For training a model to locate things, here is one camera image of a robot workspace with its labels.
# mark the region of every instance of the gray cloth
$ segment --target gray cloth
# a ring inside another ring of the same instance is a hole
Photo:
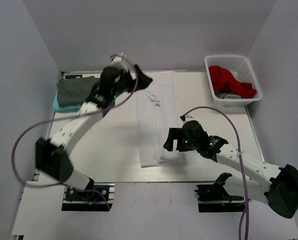
[[[76,79],[61,79],[57,83],[58,103],[60,107],[83,104],[93,85],[99,81],[93,76]]]
[[[226,91],[226,92],[216,91],[214,93],[219,99],[241,99],[242,98],[240,95],[237,95],[231,91]]]

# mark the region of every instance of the white wall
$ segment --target white wall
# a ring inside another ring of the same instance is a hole
[[[11,170],[16,137],[52,116],[60,71],[21,0],[0,0],[0,240],[9,239],[22,187]],[[47,127],[20,145],[17,165],[24,178],[34,173],[34,142]]]
[[[102,70],[125,52],[145,70],[200,70],[246,55],[275,0],[24,0],[62,71]]]
[[[298,169],[298,0],[276,2],[247,57],[263,93],[249,109],[264,156]]]

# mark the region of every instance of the white basket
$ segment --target white basket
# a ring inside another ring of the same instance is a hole
[[[212,55],[206,56],[204,59],[205,67],[208,74],[209,84],[213,97],[213,103],[216,106],[245,106],[251,102],[259,101],[262,98],[262,94],[259,88],[257,79],[253,73],[252,67],[248,59],[239,55]],[[220,66],[228,69],[233,76],[241,83],[251,83],[252,87],[257,90],[257,94],[253,98],[242,99],[221,99],[217,98],[214,94],[209,67]]]

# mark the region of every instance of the white table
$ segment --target white table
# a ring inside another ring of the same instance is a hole
[[[161,75],[172,75],[178,115],[197,106],[212,106],[210,87],[205,72],[146,72],[154,81]],[[85,74],[99,77],[99,74]],[[125,98],[120,96],[117,102]],[[230,110],[229,117],[237,127],[242,149],[261,160],[249,118],[244,107]],[[56,113],[55,117],[74,113]],[[229,122],[217,112],[199,109],[191,113],[210,135],[227,139],[234,146],[236,137]],[[68,121],[53,123],[51,135],[58,132]],[[70,158],[76,169],[94,179],[95,182],[201,182],[213,181],[223,172],[237,172],[227,166],[202,158],[196,152],[186,153],[184,164],[141,168],[138,147],[136,96],[123,106],[110,111],[103,120],[95,124],[79,141]],[[42,174],[39,181],[53,181]]]
[[[172,75],[179,116],[196,106],[212,106],[204,72],[146,74],[154,80],[158,80],[161,74]],[[245,108],[230,111],[229,117],[237,127],[242,149],[260,161]],[[69,114],[72,113],[57,113],[55,117]],[[221,136],[236,144],[231,126],[220,114],[201,109],[191,115],[210,135]],[[55,122],[51,135],[64,124]],[[241,173],[191,152],[184,164],[141,168],[135,96],[94,125],[76,145],[71,160],[79,171],[95,182],[116,183],[111,211],[62,212],[64,187],[25,188],[14,235],[24,235],[25,240],[237,239],[240,213],[199,213],[193,193],[196,184],[192,182],[213,181],[222,172],[237,176]],[[50,182],[53,180],[41,174],[34,183]],[[249,240],[295,238],[298,238],[298,231],[293,219],[284,219],[268,206],[251,202]]]

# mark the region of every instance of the cable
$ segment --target cable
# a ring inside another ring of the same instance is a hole
[[[237,128],[235,127],[235,125],[233,124],[233,122],[230,120],[230,118],[223,112],[221,112],[220,110],[213,108],[213,107],[209,107],[209,106],[197,106],[194,107],[193,109],[187,111],[183,116],[186,116],[187,114],[189,114],[190,112],[196,110],[196,109],[211,109],[214,110],[218,113],[220,113],[221,115],[223,115],[231,124],[231,126],[233,127],[233,130],[235,132],[235,135],[237,137],[237,143],[238,143],[238,152],[241,153],[241,144],[240,144],[240,138],[239,138],[239,134],[237,131]],[[245,218],[245,233],[244,233],[244,240],[248,239],[248,234],[249,234],[249,197],[248,197],[248,188],[247,188],[247,181],[245,178],[245,172],[244,172],[244,167],[243,167],[243,160],[242,160],[242,155],[238,154],[239,156],[239,160],[240,160],[240,167],[241,167],[241,173],[242,173],[242,181],[243,181],[243,188],[244,188],[244,199],[245,199],[245,208],[243,210],[243,213],[241,215],[241,219],[240,219],[240,223],[239,223],[239,240],[241,240],[241,226],[242,226],[242,221],[244,218],[244,215],[246,216]]]
[[[232,201],[233,201],[233,196],[231,196],[230,201],[228,203],[226,203],[225,206],[230,205],[230,203],[232,203]]]
[[[100,196],[97,196],[96,199],[92,200],[92,203],[95,203],[99,198],[100,198]]]
[[[90,116],[90,115],[94,115],[94,114],[99,114],[99,113],[102,113],[104,111],[108,111],[110,109],[118,108],[119,106],[121,106],[122,104],[124,104],[127,100],[129,100],[130,97],[134,94],[134,92],[136,91],[136,89],[138,87],[138,82],[139,82],[137,71],[133,67],[133,64],[129,60],[127,60],[124,55],[121,56],[121,55],[115,54],[115,55],[110,56],[110,58],[114,58],[114,57],[122,57],[123,60],[129,65],[129,68],[130,69],[133,69],[133,71],[135,72],[135,76],[136,76],[135,77],[135,86],[134,86],[132,92],[121,103],[119,103],[119,104],[117,104],[115,106],[109,106],[107,108],[103,108],[103,109],[100,109],[100,110],[97,110],[97,111],[92,111],[92,112],[81,114],[81,115],[77,115],[77,116],[66,116],[66,117],[59,117],[59,118],[55,118],[55,119],[41,121],[41,122],[38,122],[38,123],[30,126],[26,130],[24,130],[23,133],[21,133],[20,136],[15,141],[15,143],[13,145],[13,148],[12,148],[12,153],[11,153],[11,163],[12,163],[12,169],[13,169],[14,175],[15,175],[15,177],[17,178],[17,180],[22,185],[24,185],[26,187],[29,187],[29,188],[48,188],[48,187],[52,187],[52,186],[64,185],[61,182],[53,183],[53,184],[47,184],[47,185],[32,185],[32,184],[27,183],[25,180],[23,180],[21,178],[21,176],[20,176],[20,174],[19,174],[19,172],[18,172],[18,170],[16,169],[16,166],[15,166],[15,152],[16,152],[16,149],[17,149],[17,147],[19,145],[20,140],[23,138],[23,136],[27,132],[29,132],[30,130],[32,130],[32,129],[40,126],[40,125],[43,125],[43,124],[49,124],[49,123],[52,123],[52,122],[59,122],[59,121],[63,121],[63,120],[78,119],[78,118],[81,118],[81,117],[86,117],[86,116]],[[104,196],[100,192],[98,192],[96,190],[80,190],[80,192],[96,192],[96,193],[98,193],[104,199],[104,201],[106,202],[108,208],[110,209],[110,206],[108,205],[108,202],[106,201],[106,199],[104,198]]]
[[[108,207],[108,210],[110,210],[110,205],[108,203],[108,201],[105,199],[105,197],[103,196],[102,193],[100,193],[98,190],[95,190],[95,189],[90,189],[90,190],[78,190],[78,189],[74,189],[74,191],[76,192],[79,192],[79,193],[86,193],[86,192],[90,192],[90,193],[97,193],[99,195],[99,197],[101,197],[103,199],[103,201],[105,202],[105,204],[107,205]]]

